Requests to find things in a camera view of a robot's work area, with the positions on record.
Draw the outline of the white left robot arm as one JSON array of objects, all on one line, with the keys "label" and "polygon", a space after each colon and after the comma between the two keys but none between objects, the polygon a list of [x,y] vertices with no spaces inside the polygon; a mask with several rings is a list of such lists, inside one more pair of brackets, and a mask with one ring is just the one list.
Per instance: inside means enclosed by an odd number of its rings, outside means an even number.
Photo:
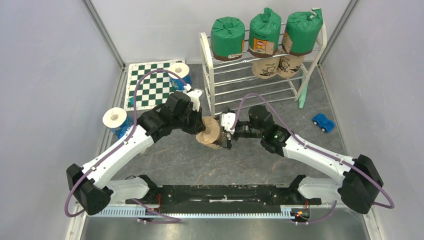
[{"label": "white left robot arm", "polygon": [[93,160],[66,169],[70,193],[89,216],[98,214],[109,204],[129,199],[153,203],[157,190],[141,177],[112,180],[112,177],[137,154],[144,153],[161,138],[180,129],[196,135],[205,130],[200,97],[203,91],[174,92],[165,103],[158,104],[138,117],[134,124],[111,147]]}]

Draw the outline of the brown roll with label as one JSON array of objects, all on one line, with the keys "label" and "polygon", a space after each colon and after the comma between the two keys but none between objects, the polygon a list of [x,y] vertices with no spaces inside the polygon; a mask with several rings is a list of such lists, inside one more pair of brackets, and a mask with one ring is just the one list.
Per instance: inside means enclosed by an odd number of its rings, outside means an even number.
[{"label": "brown roll with label", "polygon": [[221,148],[220,143],[223,139],[223,133],[219,122],[212,116],[204,116],[202,122],[205,130],[196,135],[197,142],[212,149]]}]

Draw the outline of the brown roll with cartoon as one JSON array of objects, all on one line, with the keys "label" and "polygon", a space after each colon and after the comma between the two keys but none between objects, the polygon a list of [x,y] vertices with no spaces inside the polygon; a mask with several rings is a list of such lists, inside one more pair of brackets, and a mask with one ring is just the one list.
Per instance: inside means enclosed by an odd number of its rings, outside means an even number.
[{"label": "brown roll with cartoon", "polygon": [[269,79],[274,77],[278,72],[280,57],[256,58],[252,62],[252,74],[260,79]]}]

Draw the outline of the brown paper roll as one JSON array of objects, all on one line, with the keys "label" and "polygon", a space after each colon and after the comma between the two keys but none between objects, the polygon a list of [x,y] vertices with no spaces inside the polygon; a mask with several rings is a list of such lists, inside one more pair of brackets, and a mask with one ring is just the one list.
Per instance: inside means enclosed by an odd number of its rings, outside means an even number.
[{"label": "brown paper roll", "polygon": [[284,55],[279,58],[277,74],[284,78],[290,79],[300,70],[305,56]]}]

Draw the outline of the blue white roll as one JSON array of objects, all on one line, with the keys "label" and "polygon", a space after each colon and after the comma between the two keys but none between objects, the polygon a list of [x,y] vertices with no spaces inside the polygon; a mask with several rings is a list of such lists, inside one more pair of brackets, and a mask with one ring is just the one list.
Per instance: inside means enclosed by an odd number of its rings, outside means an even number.
[{"label": "blue white roll", "polygon": [[133,120],[123,108],[113,107],[107,110],[102,117],[103,124],[118,138],[133,125]]},{"label": "blue white roll", "polygon": [[[169,68],[169,71],[173,72],[174,74],[178,75],[180,78],[183,79],[183,81],[186,84],[192,85],[192,79],[191,79],[191,73],[190,68],[187,64],[183,62],[176,62],[172,64]],[[175,75],[171,74],[169,75],[169,81],[172,85],[172,87],[176,91],[184,91],[184,83]]]}]

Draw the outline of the blue white roll front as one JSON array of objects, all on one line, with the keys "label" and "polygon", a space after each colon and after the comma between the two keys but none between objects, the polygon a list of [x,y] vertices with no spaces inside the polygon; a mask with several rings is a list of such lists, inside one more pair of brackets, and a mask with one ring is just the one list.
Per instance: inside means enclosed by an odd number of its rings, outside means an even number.
[{"label": "blue white roll front", "polygon": [[103,124],[118,138],[133,125],[133,120],[123,108],[113,107],[107,110],[102,117]]}]

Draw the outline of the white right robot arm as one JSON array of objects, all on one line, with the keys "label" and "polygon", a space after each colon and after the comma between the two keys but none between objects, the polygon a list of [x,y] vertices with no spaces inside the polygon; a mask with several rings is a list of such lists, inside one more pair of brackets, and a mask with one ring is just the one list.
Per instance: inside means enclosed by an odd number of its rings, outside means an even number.
[{"label": "white right robot arm", "polygon": [[248,116],[248,121],[237,120],[236,113],[230,109],[218,116],[228,140],[260,139],[261,146],[269,153],[299,161],[327,175],[327,178],[302,176],[288,191],[293,203],[302,204],[315,198],[341,201],[359,214],[367,214],[377,205],[375,201],[384,183],[369,157],[342,155],[310,143],[275,123],[263,105],[251,107]]}]

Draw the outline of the green brown roll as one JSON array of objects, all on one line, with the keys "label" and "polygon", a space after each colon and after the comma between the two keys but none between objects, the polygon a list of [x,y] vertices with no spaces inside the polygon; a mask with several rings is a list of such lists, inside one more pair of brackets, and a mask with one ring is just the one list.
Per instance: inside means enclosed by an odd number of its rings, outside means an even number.
[{"label": "green brown roll", "polygon": [[293,56],[304,56],[311,53],[323,24],[321,8],[290,14],[281,42],[282,49]]}]

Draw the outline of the green paper roll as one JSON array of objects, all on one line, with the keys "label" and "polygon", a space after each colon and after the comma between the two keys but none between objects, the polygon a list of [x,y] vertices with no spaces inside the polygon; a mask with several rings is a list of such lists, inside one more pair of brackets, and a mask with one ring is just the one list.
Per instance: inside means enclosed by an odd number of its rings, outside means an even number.
[{"label": "green paper roll", "polygon": [[271,8],[250,21],[248,51],[257,58],[274,56],[278,50],[282,19]]}]

